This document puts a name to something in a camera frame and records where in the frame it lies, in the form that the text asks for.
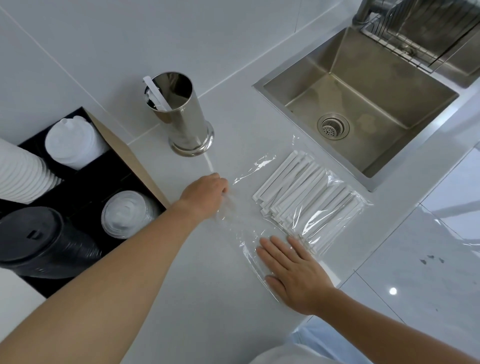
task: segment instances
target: black tray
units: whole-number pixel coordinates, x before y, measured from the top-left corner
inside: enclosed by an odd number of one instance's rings
[[[80,115],[92,122],[83,108],[72,112],[66,118],[72,118],[75,115]],[[165,211],[160,201],[113,149],[79,171],[55,162],[45,150],[45,137],[50,128],[51,126],[19,146],[42,157],[50,170],[62,178],[63,182],[29,205],[0,199],[0,218],[26,206],[51,207],[68,218],[76,228],[90,235],[101,249],[103,256],[124,242],[106,234],[100,220],[103,206],[114,194],[125,190],[137,191],[157,201],[160,211]],[[21,278],[44,297],[50,297],[73,279]]]

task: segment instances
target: drain strainer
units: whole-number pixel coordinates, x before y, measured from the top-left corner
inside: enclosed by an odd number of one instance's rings
[[[350,131],[347,119],[338,114],[326,114],[317,123],[318,131],[330,140],[345,138]]]

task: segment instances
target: plastic bag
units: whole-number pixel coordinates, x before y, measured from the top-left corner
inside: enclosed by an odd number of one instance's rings
[[[290,148],[266,153],[230,177],[219,214],[268,289],[264,278],[272,272],[256,253],[261,237],[294,236],[320,262],[336,236],[371,205],[306,149],[294,137]]]

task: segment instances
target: brown cardboard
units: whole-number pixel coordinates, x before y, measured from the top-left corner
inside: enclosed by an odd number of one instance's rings
[[[160,203],[168,208],[170,202],[168,202],[165,195],[158,188],[152,177],[148,174],[146,169],[141,165],[135,154],[130,150],[120,138],[118,138],[109,128],[103,125],[95,116],[88,112],[88,116],[92,120],[95,127],[98,129],[105,141],[110,147],[119,155],[120,158],[127,164],[133,173],[143,182],[143,184],[150,190],[151,193],[160,201]]]

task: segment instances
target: stainless steel container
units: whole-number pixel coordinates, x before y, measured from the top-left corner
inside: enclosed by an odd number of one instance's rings
[[[214,130],[204,118],[190,79],[178,72],[166,72],[152,80],[172,108],[159,111],[148,96],[145,97],[149,108],[166,126],[170,147],[184,157],[204,153],[213,143]]]

